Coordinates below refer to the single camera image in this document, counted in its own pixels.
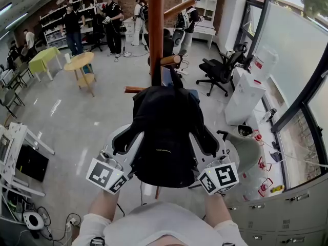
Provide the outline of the black monitor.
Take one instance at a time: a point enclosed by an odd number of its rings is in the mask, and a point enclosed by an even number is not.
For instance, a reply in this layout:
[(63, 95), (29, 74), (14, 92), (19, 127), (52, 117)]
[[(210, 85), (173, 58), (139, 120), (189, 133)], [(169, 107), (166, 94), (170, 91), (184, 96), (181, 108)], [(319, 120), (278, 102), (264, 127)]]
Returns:
[(43, 182), (48, 163), (48, 158), (38, 153), (31, 146), (23, 145), (20, 149), (15, 167), (21, 173), (39, 182)]

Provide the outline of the dark folding chair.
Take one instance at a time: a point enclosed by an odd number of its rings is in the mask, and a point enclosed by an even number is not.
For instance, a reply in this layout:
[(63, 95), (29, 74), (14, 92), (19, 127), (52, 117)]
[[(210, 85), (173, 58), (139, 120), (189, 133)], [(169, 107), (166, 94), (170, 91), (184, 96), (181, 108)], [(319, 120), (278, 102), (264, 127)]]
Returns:
[(5, 83), (5, 87), (7, 89), (16, 90), (18, 87), (28, 87), (27, 83), (23, 80), (25, 74), (28, 74), (29, 78), (33, 78), (33, 74), (31, 73), (28, 64), (22, 63), (19, 67), (16, 68), (13, 77), (8, 83)]
[(15, 90), (7, 88), (0, 90), (0, 105), (5, 107), (8, 112), (17, 119), (17, 116), (10, 109), (13, 104), (16, 106), (25, 106)]

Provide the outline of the black backpack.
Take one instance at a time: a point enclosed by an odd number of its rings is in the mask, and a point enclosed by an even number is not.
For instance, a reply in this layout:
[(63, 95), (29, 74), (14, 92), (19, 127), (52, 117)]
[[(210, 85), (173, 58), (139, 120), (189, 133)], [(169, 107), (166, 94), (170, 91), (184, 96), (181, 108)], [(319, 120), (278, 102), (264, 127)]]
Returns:
[(206, 151), (206, 130), (197, 100), (169, 68), (173, 87), (151, 86), (133, 97), (132, 137), (144, 133), (144, 138), (131, 166), (133, 175), (144, 183), (185, 188), (198, 173), (189, 133)]

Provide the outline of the black office chair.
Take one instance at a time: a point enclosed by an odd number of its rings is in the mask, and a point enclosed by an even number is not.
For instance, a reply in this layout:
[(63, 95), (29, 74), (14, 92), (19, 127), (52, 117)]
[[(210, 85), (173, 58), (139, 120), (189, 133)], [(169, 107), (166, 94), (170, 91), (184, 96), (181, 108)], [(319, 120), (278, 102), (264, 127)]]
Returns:
[(240, 43), (234, 46), (233, 53), (230, 56), (220, 52), (222, 62), (216, 59), (203, 59), (203, 63), (199, 65), (199, 68), (205, 73), (205, 77), (208, 79), (199, 79), (195, 83), (208, 83), (211, 84), (210, 90), (207, 96), (211, 95), (214, 85), (219, 87), (223, 92), (225, 97), (228, 97), (228, 91), (222, 86), (222, 84), (227, 84), (232, 79), (232, 73), (237, 64), (244, 64), (245, 56), (244, 54), (248, 50), (248, 43)]
[(105, 30), (103, 25), (104, 18), (100, 14), (95, 14), (92, 19), (92, 34), (90, 36), (90, 43), (92, 44), (90, 52), (98, 48), (102, 52), (101, 46), (105, 43), (103, 39), (105, 38)]
[(173, 51), (175, 46), (177, 46), (177, 43), (173, 39), (170, 30), (164, 28), (163, 29), (163, 57), (178, 55), (180, 57), (179, 62), (176, 64), (172, 64), (172, 66), (175, 69), (183, 70), (180, 68), (180, 65), (183, 62), (184, 57), (187, 55), (187, 51), (185, 49), (180, 49), (178, 53), (174, 53)]

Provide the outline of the table with green cloth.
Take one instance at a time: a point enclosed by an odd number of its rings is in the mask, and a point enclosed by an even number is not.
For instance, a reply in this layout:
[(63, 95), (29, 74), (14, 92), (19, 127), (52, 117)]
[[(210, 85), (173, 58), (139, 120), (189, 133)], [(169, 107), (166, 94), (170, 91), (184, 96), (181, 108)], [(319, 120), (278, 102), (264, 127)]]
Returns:
[(56, 59), (60, 70), (63, 69), (59, 61), (58, 55), (60, 55), (60, 51), (56, 47), (51, 47), (40, 51), (29, 61), (28, 63), (29, 69), (32, 75), (35, 75), (39, 82), (41, 82), (41, 79), (38, 75), (40, 72), (46, 72), (49, 79), (53, 81), (53, 77), (48, 67), (48, 63), (52, 59)]

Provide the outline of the clear water jug red label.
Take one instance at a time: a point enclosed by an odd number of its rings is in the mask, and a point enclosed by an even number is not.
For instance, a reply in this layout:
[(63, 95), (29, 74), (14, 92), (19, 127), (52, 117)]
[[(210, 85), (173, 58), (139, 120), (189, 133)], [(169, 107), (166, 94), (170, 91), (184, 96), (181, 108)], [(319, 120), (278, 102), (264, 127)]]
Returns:
[(264, 45), (254, 56), (251, 73), (256, 80), (263, 83), (268, 79), (278, 61), (276, 50), (269, 45)]

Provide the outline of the white metal workstation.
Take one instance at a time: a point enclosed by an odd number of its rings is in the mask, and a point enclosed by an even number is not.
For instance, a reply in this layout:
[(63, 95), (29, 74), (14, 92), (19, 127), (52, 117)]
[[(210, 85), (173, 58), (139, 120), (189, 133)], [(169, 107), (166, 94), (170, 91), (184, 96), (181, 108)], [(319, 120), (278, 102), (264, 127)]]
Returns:
[(0, 138), (6, 137), (9, 140), (9, 147), (6, 150), (4, 161), (0, 161), (0, 220), (23, 225), (18, 217), (11, 211), (3, 189), (11, 191), (24, 198), (31, 198), (32, 195), (45, 197), (46, 193), (30, 188), (30, 184), (15, 176), (16, 164), (23, 143), (36, 151), (43, 147), (50, 154), (55, 151), (40, 140), (26, 125), (11, 122), (9, 128), (0, 125)]

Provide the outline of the white round device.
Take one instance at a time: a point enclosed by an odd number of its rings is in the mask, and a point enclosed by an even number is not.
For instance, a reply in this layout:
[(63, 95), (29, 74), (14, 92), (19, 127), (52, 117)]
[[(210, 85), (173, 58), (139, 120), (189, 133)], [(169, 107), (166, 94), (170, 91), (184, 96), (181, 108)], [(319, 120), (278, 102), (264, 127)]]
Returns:
[(39, 231), (45, 227), (44, 219), (37, 212), (24, 212), (22, 217), (25, 225), (29, 230)]

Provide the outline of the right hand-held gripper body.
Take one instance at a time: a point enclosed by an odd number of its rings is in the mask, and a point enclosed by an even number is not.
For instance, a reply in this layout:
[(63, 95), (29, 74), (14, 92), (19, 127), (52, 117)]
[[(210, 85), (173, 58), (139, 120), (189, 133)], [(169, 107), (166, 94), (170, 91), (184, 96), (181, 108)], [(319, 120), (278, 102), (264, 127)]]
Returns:
[(228, 155), (209, 163), (197, 179), (210, 196), (225, 192), (239, 183), (236, 164)]

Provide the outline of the black framed window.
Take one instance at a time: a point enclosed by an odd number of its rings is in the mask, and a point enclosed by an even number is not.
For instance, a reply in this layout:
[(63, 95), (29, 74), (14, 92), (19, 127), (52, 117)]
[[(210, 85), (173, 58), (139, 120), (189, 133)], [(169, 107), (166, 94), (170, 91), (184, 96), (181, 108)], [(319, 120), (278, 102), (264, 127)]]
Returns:
[(328, 172), (328, 0), (246, 0), (236, 39), (248, 42), (248, 69), (264, 45), (279, 61), (261, 103), (277, 112), (261, 128), (267, 159), (279, 144), (277, 183), (287, 189)]

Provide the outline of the grey chair with black frame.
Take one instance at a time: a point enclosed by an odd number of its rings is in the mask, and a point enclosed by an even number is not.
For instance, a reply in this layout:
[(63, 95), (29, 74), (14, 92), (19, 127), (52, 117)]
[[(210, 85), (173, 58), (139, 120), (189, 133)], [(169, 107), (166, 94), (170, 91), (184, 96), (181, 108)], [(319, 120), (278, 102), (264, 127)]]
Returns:
[[(260, 145), (256, 140), (251, 137), (240, 137), (228, 132), (228, 136), (225, 140), (225, 146), (228, 153), (227, 155), (229, 156), (231, 162), (234, 162), (236, 164), (237, 174), (239, 178), (241, 177), (242, 173), (248, 171), (253, 165), (255, 165), (255, 163), (257, 163), (258, 159), (260, 158)], [(210, 152), (205, 151), (203, 148), (202, 150), (204, 154), (210, 154)], [(221, 157), (213, 156), (213, 161), (218, 160), (219, 158)], [(197, 165), (198, 173), (195, 174), (197, 178), (204, 168), (205, 166)], [(201, 186), (200, 182), (199, 184), (190, 186), (189, 188), (192, 189), (199, 186)]]

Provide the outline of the brown wooden coat rack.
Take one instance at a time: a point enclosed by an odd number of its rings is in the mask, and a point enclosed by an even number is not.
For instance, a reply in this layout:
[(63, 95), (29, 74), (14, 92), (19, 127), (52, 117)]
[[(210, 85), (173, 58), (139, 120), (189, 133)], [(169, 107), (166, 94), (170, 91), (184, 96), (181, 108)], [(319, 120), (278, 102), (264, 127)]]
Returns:
[(176, 16), (180, 11), (195, 5), (196, 0), (187, 0), (165, 11), (165, 0), (149, 0), (149, 45), (151, 85), (161, 85), (162, 68), (176, 66), (182, 60), (179, 55), (163, 57), (163, 29), (165, 20)]

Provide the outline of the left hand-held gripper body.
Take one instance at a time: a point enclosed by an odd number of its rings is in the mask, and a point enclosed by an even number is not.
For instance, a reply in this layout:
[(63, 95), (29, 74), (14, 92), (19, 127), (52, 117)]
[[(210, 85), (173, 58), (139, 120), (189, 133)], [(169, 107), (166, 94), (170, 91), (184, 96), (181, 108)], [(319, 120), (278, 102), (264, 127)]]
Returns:
[(115, 153), (111, 145), (105, 145), (99, 155), (92, 159), (86, 180), (115, 195), (133, 177), (133, 159), (133, 146)]

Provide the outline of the small white trash bin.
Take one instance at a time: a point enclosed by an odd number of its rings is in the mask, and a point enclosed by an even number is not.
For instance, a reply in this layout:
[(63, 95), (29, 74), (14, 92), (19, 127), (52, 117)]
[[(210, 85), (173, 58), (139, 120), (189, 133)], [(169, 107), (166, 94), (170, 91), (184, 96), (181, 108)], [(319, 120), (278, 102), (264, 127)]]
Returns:
[(241, 137), (252, 137), (253, 129), (248, 125), (241, 124), (237, 126), (237, 133)]

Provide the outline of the blue chair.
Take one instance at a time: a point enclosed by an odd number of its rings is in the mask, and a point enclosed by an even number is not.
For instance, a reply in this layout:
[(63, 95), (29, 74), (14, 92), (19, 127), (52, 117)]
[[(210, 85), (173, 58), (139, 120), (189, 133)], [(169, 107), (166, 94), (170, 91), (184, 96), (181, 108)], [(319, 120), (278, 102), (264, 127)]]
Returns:
[[(170, 70), (171, 69), (167, 68), (167, 67), (163, 67), (163, 69), (162, 69), (162, 80), (161, 80), (162, 82), (161, 83), (162, 83), (163, 86), (166, 86), (166, 87), (173, 87), (174, 86)], [(197, 90), (188, 89), (188, 92), (191, 93), (194, 96), (194, 98), (197, 100), (197, 103), (199, 104), (200, 100), (199, 100), (199, 95), (198, 95)]]

